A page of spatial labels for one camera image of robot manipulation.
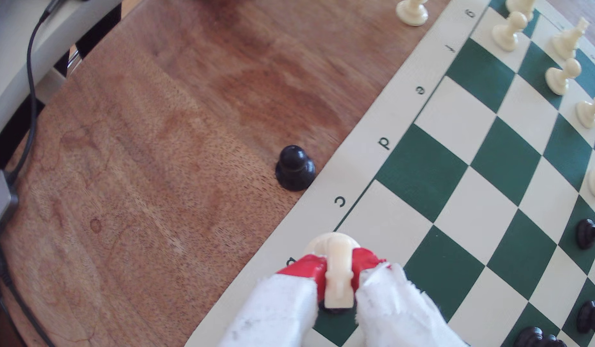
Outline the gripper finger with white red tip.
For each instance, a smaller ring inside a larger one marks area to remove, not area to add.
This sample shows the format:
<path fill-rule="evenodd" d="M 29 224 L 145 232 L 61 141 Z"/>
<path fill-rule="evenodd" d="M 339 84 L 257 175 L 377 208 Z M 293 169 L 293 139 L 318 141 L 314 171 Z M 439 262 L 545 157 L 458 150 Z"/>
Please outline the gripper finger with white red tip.
<path fill-rule="evenodd" d="M 313 328 L 327 260 L 309 254 L 260 280 L 219 346 L 301 346 Z"/>
<path fill-rule="evenodd" d="M 353 250 L 356 322 L 365 346 L 467 346 L 398 263 Z"/>

